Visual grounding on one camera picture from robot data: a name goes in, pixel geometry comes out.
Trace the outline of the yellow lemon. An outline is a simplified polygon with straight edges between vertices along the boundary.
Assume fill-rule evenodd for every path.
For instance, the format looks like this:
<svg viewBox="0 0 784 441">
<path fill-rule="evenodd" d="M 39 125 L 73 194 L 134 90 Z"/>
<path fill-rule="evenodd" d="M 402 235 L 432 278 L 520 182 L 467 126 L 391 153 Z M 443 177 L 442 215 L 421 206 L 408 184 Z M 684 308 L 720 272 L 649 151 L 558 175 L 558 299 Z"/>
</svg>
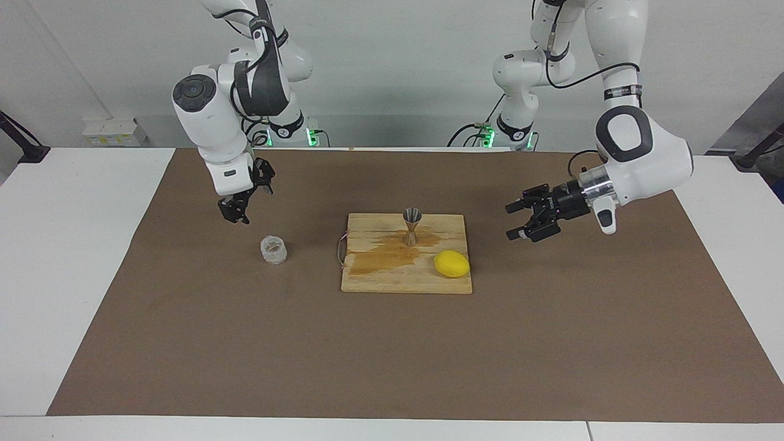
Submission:
<svg viewBox="0 0 784 441">
<path fill-rule="evenodd" d="M 453 249 L 445 249 L 438 253 L 433 264 L 435 270 L 446 278 L 462 278 L 470 273 L 469 259 Z"/>
</svg>

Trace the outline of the small clear glass cup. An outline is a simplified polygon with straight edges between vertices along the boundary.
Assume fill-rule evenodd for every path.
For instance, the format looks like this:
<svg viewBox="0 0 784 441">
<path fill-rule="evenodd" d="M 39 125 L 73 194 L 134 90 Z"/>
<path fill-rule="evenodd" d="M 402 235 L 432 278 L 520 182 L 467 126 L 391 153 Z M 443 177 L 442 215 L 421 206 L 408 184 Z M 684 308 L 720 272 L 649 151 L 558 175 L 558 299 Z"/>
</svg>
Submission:
<svg viewBox="0 0 784 441">
<path fill-rule="evenodd" d="M 260 241 L 260 253 L 264 262 L 272 265 L 280 265 L 288 257 L 285 241 L 274 235 L 267 235 Z"/>
</svg>

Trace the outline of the steel double jigger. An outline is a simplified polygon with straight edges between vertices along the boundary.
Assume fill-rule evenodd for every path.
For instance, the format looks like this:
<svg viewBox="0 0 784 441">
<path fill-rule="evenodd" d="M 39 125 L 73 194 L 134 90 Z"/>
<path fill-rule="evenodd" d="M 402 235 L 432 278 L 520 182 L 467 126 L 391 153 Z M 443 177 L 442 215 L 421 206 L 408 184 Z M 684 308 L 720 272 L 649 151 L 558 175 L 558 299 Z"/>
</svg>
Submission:
<svg viewBox="0 0 784 441">
<path fill-rule="evenodd" d="M 415 247 L 419 243 L 415 229 L 417 229 L 418 224 L 422 221 L 422 212 L 418 208 L 409 207 L 404 210 L 402 217 L 407 227 L 407 232 L 404 235 L 404 245 Z"/>
</svg>

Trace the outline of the white power strip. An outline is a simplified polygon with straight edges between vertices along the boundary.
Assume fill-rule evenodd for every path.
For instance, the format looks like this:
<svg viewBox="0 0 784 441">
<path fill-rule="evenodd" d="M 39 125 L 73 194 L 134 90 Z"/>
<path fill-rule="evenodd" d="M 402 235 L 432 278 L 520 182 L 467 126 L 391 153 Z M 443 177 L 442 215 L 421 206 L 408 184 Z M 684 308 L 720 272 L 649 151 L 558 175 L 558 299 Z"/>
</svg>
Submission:
<svg viewBox="0 0 784 441">
<path fill-rule="evenodd" d="M 84 118 L 82 137 L 90 147 L 143 147 L 148 134 L 136 118 Z"/>
</svg>

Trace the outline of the brown paper table mat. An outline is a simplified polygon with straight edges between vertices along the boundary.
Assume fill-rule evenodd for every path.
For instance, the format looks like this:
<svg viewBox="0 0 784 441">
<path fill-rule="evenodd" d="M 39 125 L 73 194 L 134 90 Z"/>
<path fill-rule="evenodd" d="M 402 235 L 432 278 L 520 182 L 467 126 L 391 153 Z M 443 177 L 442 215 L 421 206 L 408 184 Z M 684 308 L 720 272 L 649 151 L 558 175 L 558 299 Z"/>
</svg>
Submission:
<svg viewBox="0 0 784 441">
<path fill-rule="evenodd" d="M 178 149 L 48 414 L 782 423 L 784 383 L 674 193 L 507 240 L 568 154 L 266 151 L 224 220 Z M 470 295 L 344 293 L 350 213 L 465 217 Z M 264 262 L 260 241 L 288 257 Z"/>
</svg>

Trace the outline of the wooden cutting board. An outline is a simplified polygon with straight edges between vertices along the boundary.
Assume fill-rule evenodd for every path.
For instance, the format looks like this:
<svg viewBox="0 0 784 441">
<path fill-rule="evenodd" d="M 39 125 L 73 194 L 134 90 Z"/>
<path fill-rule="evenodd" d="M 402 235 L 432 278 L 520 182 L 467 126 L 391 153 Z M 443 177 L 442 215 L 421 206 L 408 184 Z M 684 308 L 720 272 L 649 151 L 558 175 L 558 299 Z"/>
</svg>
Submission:
<svg viewBox="0 0 784 441">
<path fill-rule="evenodd" d="M 448 278 L 434 264 L 434 258 L 443 251 L 469 256 L 462 214 L 425 213 L 414 229 L 415 246 L 404 243 L 408 231 L 402 213 L 350 213 L 342 259 L 342 292 L 456 295 L 473 292 L 470 274 Z"/>
</svg>

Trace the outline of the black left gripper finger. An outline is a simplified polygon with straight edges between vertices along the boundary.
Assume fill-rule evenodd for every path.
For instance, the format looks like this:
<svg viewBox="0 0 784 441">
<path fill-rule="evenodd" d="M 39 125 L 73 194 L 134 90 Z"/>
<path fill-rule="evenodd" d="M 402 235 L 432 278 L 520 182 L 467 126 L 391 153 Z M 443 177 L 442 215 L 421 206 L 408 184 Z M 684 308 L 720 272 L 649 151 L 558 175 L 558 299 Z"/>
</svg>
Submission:
<svg viewBox="0 0 784 441">
<path fill-rule="evenodd" d="M 549 184 L 541 184 L 522 192 L 522 195 L 505 206 L 506 213 L 517 213 L 529 209 L 533 215 L 543 215 L 552 211 L 552 193 Z"/>
<path fill-rule="evenodd" d="M 561 228 L 555 219 L 544 222 L 531 219 L 523 226 L 507 231 L 506 236 L 510 241 L 524 238 L 532 243 L 537 243 L 559 233 L 561 233 Z"/>
</svg>

